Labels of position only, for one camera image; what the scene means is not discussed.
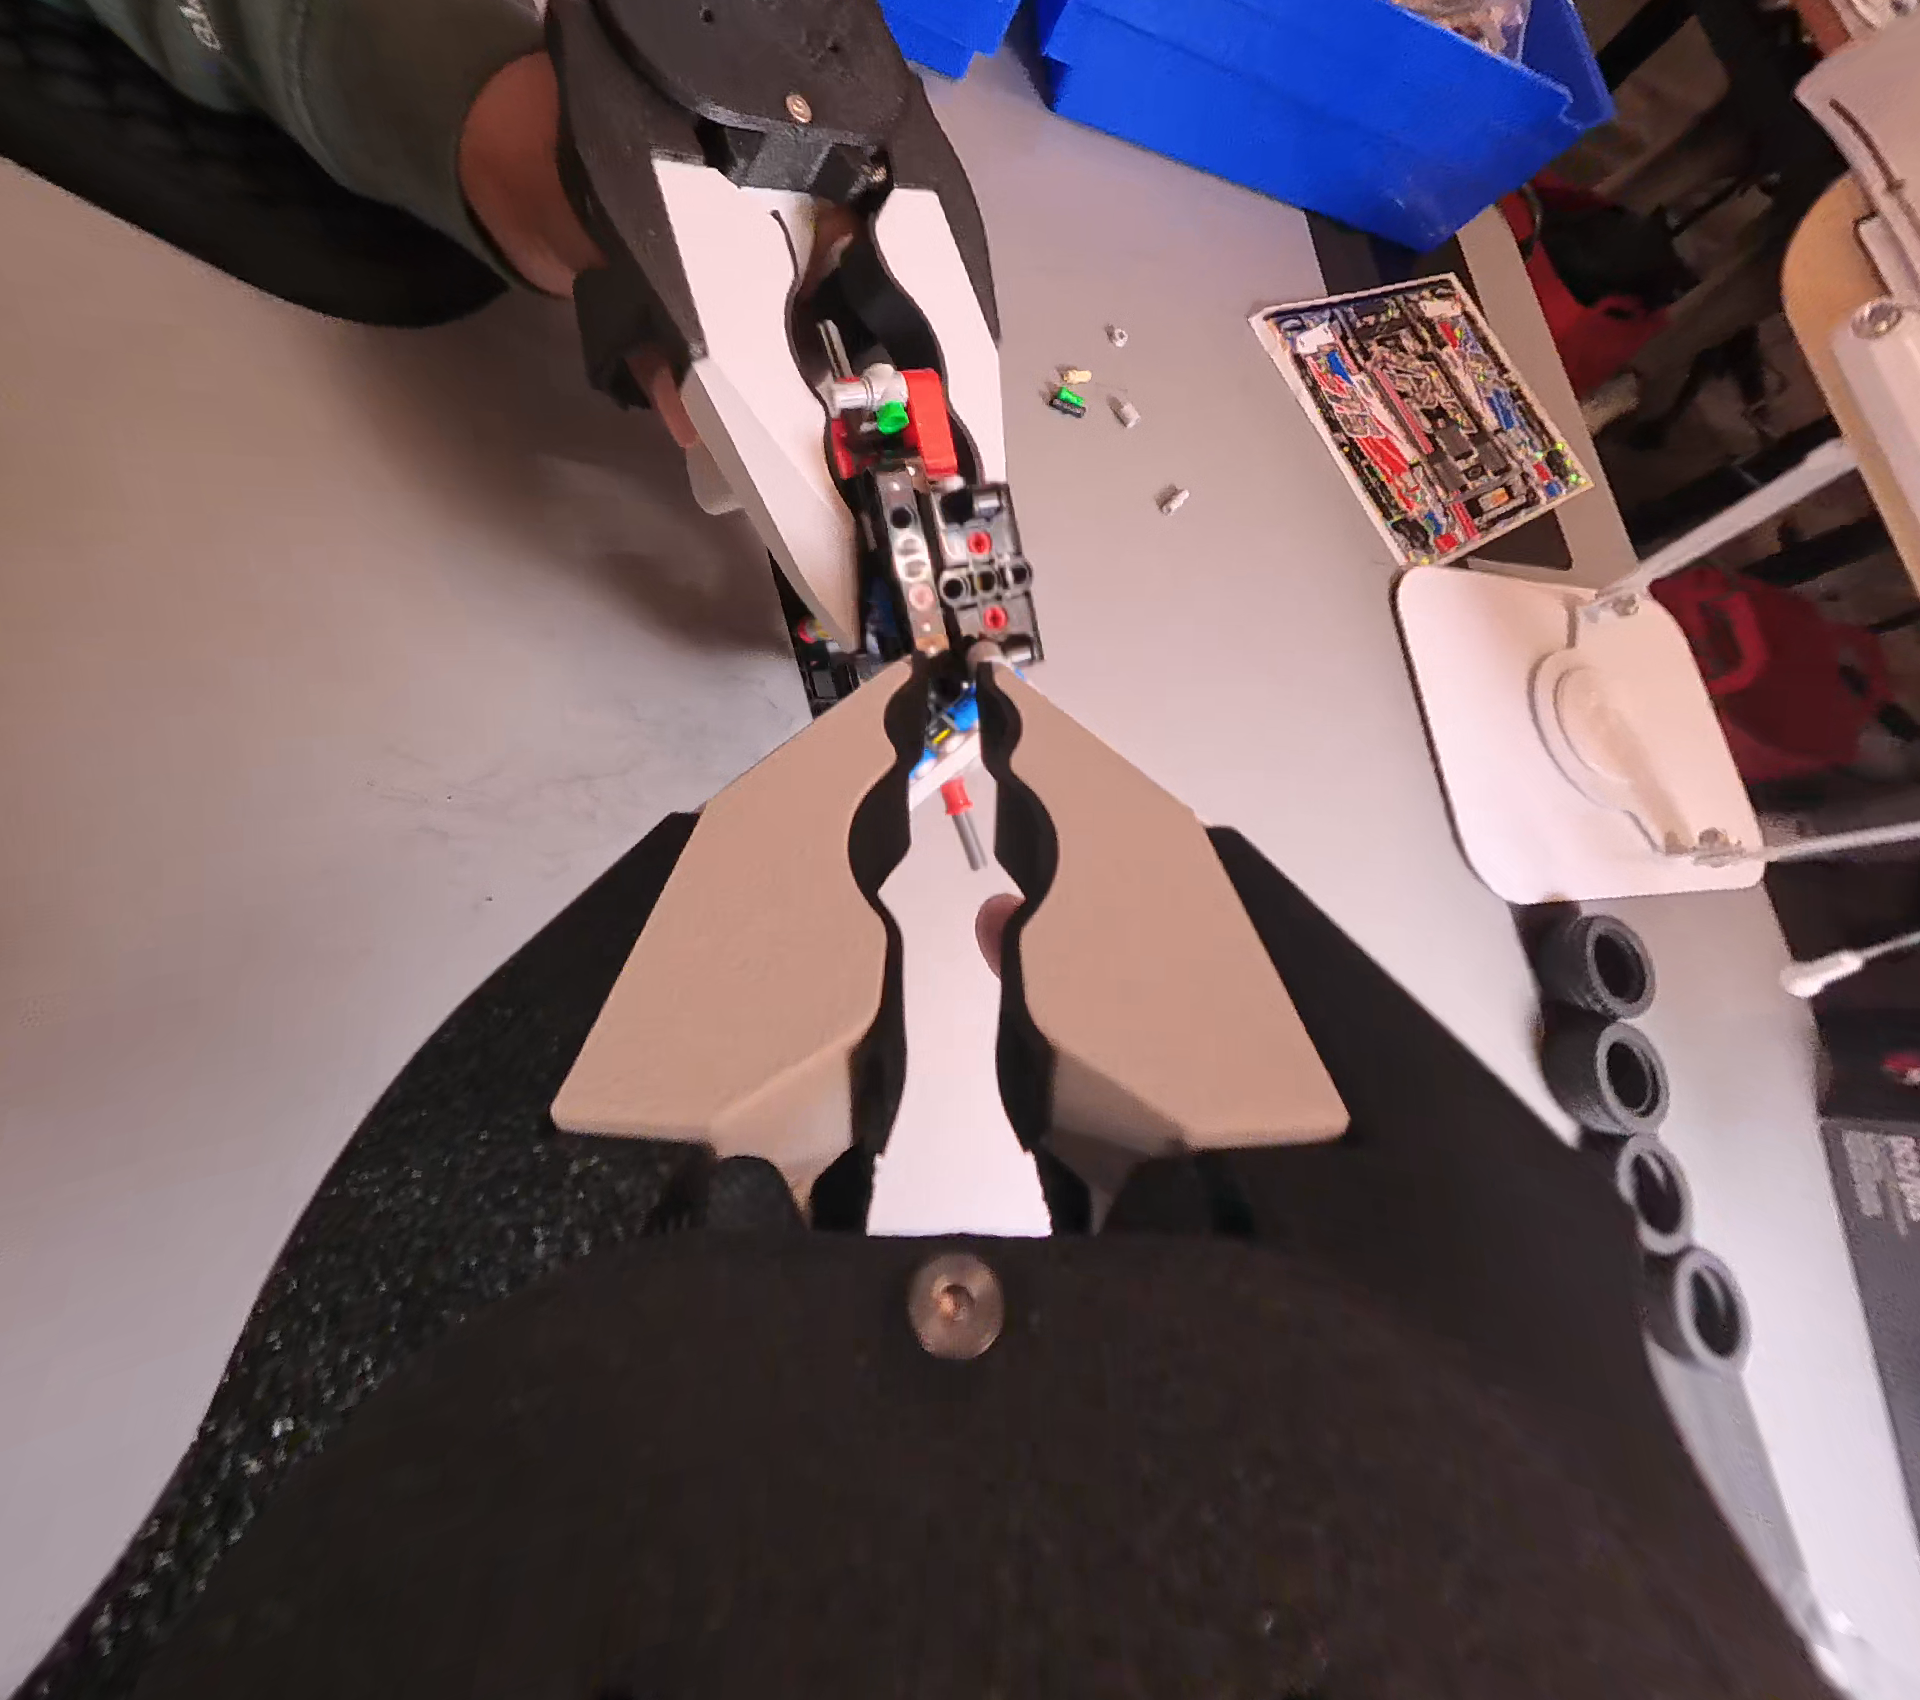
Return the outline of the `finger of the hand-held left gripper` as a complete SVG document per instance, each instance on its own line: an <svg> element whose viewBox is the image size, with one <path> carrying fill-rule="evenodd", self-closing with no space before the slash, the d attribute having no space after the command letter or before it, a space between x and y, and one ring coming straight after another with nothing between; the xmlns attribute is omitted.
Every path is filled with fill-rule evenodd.
<svg viewBox="0 0 1920 1700"><path fill-rule="evenodd" d="M939 370L979 481L1007 481L1000 320L972 183L897 185L840 248L830 311L850 361Z"/></svg>
<svg viewBox="0 0 1920 1700"><path fill-rule="evenodd" d="M862 642L852 512L828 461L828 415L794 335L796 296L842 257L850 206L736 186L707 164L652 158L701 338L681 395L732 505L828 639Z"/></svg>

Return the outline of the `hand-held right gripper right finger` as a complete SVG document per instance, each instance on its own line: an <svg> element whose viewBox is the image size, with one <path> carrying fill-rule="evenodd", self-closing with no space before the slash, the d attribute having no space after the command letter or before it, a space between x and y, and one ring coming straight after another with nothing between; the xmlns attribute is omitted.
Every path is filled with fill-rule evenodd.
<svg viewBox="0 0 1920 1700"><path fill-rule="evenodd" d="M1198 815L1009 661L974 678L998 941L996 1084L1054 1235L1158 1161L1323 1146L1351 1109Z"/></svg>

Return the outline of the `person's left hand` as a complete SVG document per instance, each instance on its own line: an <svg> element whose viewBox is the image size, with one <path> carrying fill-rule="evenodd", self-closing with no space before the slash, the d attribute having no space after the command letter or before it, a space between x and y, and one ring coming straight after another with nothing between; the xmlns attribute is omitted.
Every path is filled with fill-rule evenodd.
<svg viewBox="0 0 1920 1700"><path fill-rule="evenodd" d="M574 213L560 164L562 94L553 59L534 51L499 69L464 117L457 177L468 217L534 293L570 300L606 265Z"/></svg>

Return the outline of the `white book stand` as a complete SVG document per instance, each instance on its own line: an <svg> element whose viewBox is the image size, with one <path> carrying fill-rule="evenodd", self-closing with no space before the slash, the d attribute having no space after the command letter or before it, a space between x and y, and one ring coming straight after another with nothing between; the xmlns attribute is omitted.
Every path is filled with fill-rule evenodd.
<svg viewBox="0 0 1920 1700"><path fill-rule="evenodd" d="M1848 175L1789 244L1787 313L1836 439L1602 586L1420 569L1394 613L1453 830L1515 907L1751 889L1891 850L1917 822L1765 841L1709 680L1657 586L1853 477L1917 574L1919 18L1828 57L1798 98Z"/></svg>

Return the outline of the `red bag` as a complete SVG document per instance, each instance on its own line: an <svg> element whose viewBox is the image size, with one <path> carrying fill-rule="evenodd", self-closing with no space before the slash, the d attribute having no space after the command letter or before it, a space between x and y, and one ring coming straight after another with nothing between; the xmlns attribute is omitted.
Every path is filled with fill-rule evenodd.
<svg viewBox="0 0 1920 1700"><path fill-rule="evenodd" d="M1854 766L1894 704L1878 636L1789 589L1698 562L1648 594L1684 633L1748 786Z"/></svg>

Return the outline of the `black lego tyre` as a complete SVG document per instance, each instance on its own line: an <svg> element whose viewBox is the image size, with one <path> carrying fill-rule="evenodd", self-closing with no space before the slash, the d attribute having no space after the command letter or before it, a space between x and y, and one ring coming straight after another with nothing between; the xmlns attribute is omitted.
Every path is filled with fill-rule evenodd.
<svg viewBox="0 0 1920 1700"><path fill-rule="evenodd" d="M1608 1185L1627 1208L1638 1253L1672 1259L1694 1243L1694 1197L1679 1158L1652 1132L1610 1138L1605 1153Z"/></svg>
<svg viewBox="0 0 1920 1700"><path fill-rule="evenodd" d="M1669 1118L1669 1069L1630 1021L1576 1009L1550 1016L1541 1069L1556 1105L1586 1135L1655 1135Z"/></svg>
<svg viewBox="0 0 1920 1700"><path fill-rule="evenodd" d="M1605 1021L1638 1021L1659 994L1659 971L1643 936L1613 914L1566 912L1530 946L1542 1001Z"/></svg>
<svg viewBox="0 0 1920 1700"><path fill-rule="evenodd" d="M1645 1331L1672 1359L1702 1372L1741 1370L1753 1349L1753 1318L1741 1281L1710 1248L1645 1256Z"/></svg>

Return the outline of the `red fabric item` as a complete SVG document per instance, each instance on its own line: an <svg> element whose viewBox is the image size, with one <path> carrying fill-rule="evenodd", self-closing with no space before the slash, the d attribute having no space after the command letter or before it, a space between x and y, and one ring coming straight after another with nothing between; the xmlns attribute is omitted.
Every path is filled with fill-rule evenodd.
<svg viewBox="0 0 1920 1700"><path fill-rule="evenodd" d="M1605 294L1583 303L1565 282L1549 254L1550 208L1573 206L1578 189L1549 183L1549 192L1522 186L1499 202L1499 213L1515 236L1528 285L1541 304L1561 366L1576 398L1586 401L1619 375L1651 338L1657 323L1651 308L1630 294Z"/></svg>

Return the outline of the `black red lego assembly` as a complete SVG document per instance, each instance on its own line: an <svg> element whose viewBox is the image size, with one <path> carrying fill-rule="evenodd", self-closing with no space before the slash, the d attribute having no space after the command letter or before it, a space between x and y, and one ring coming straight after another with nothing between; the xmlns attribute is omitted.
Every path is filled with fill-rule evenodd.
<svg viewBox="0 0 1920 1700"><path fill-rule="evenodd" d="M1004 481L950 412L936 368L903 368L884 349L852 355L819 323L826 375L828 473L854 529L850 642L799 598L784 608L808 712L823 719L893 662L927 667L924 740L909 802L939 799L972 873L990 862L966 776L981 758L974 651L1015 671L1044 657L1034 569Z"/></svg>

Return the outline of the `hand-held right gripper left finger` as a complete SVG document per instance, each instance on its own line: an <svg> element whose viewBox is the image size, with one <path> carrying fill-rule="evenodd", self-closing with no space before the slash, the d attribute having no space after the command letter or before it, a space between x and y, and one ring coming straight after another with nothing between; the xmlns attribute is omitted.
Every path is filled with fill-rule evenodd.
<svg viewBox="0 0 1920 1700"><path fill-rule="evenodd" d="M768 1162L867 1233L906 1078L903 936L927 667L899 661L712 796L550 1105L569 1135Z"/></svg>

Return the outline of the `colourful sticker sheet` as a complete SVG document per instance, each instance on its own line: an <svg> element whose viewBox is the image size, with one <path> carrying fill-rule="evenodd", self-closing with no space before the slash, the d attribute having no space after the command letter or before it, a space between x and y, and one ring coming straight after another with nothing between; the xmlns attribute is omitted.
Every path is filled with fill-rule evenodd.
<svg viewBox="0 0 1920 1700"><path fill-rule="evenodd" d="M1448 569L1597 489L1459 273L1248 318L1394 569Z"/></svg>

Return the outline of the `lego set box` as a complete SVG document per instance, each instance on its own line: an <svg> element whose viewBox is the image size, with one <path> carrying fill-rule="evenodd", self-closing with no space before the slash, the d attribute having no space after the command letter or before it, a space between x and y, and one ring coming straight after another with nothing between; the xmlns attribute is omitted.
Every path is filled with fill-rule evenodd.
<svg viewBox="0 0 1920 1700"><path fill-rule="evenodd" d="M1815 1004L1816 1113L1836 1213L1899 1439L1919 1415L1917 1010Z"/></svg>

